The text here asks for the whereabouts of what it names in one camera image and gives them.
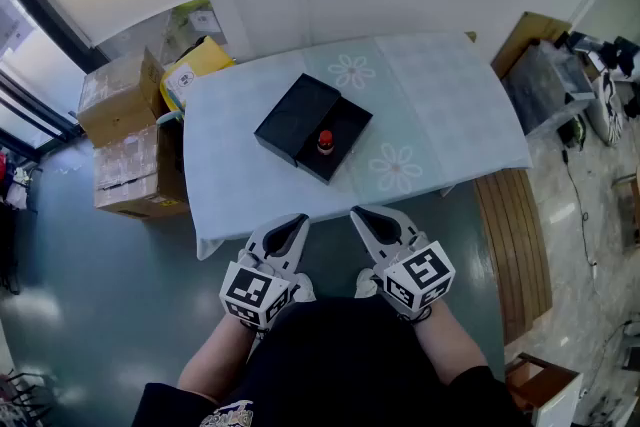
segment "cable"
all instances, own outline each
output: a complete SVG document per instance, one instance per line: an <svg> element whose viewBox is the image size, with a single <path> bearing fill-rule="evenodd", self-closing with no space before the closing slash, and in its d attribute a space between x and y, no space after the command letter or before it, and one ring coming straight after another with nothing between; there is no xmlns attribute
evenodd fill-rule
<svg viewBox="0 0 640 427"><path fill-rule="evenodd" d="M582 219L582 243L584 244L584 256L587 259L587 263L589 264L589 267L593 268L596 265L598 265L598 262L592 262L591 259L589 258L589 251L587 249L587 238L584 233L584 223L586 223L589 220L589 212L584 212L582 210L582 201L580 200L580 193L578 192L578 187L576 187L576 182L573 180L573 176L571 175L571 169L569 168L569 154L567 153L566 149L562 150L562 160L564 161L564 164L567 167L567 174L569 175L569 179L573 184L573 189L576 191L576 197L578 198L578 207L580 208L580 216Z"/></svg>
<svg viewBox="0 0 640 427"><path fill-rule="evenodd" d="M600 363L598 363L598 366L596 368L596 373L593 374L593 379L591 379L591 384L589 385L588 388L586 388L586 391L584 392L584 395L587 395L591 391L591 388L593 388L593 385L596 383L596 379L598 377L598 373L600 372L600 369L602 368L602 363L604 363L604 357L607 354L607 346L609 345L611 340L613 340L613 337L618 332L618 329L620 329L621 327L624 327L624 326L628 326L629 324L631 324L630 320L627 320L627 321L623 322L622 324L620 324L618 327L616 327L613 330L613 332L609 335L609 337L602 344L602 357L600 358Z"/></svg>

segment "person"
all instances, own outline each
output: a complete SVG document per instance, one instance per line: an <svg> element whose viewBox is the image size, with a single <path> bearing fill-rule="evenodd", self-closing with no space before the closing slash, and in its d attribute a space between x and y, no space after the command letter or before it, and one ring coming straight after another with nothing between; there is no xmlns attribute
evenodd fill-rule
<svg viewBox="0 0 640 427"><path fill-rule="evenodd" d="M253 351L256 332L225 315L177 388L147 384L133 427L529 425L444 300L408 322L371 269L355 298L296 303Z"/></svg>

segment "black box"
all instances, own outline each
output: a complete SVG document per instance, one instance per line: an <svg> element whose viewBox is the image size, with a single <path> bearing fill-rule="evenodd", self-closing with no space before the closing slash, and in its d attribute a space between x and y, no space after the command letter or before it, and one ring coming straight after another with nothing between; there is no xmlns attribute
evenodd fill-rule
<svg viewBox="0 0 640 427"><path fill-rule="evenodd" d="M258 142L294 166L329 183L367 126L371 113L342 98L340 91L303 73L254 132ZM333 151L318 151L323 130Z"/></svg>

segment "box lid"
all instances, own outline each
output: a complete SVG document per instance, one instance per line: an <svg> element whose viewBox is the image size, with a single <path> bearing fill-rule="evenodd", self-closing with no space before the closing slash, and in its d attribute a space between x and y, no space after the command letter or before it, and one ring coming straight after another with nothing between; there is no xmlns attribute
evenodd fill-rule
<svg viewBox="0 0 640 427"><path fill-rule="evenodd" d="M303 73L256 129L255 135L295 159L340 96L337 89Z"/></svg>
<svg viewBox="0 0 640 427"><path fill-rule="evenodd" d="M94 188L110 189L158 172L158 128L140 132L94 151Z"/></svg>

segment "black shirt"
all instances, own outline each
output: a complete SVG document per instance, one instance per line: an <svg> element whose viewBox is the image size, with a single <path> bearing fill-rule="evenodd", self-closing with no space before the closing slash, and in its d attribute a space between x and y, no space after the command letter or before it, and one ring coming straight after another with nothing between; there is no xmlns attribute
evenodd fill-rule
<svg viewBox="0 0 640 427"><path fill-rule="evenodd" d="M133 427L470 424L527 425L488 367L444 386L413 328L379 296L285 309L221 407L147 384L133 421Z"/></svg>

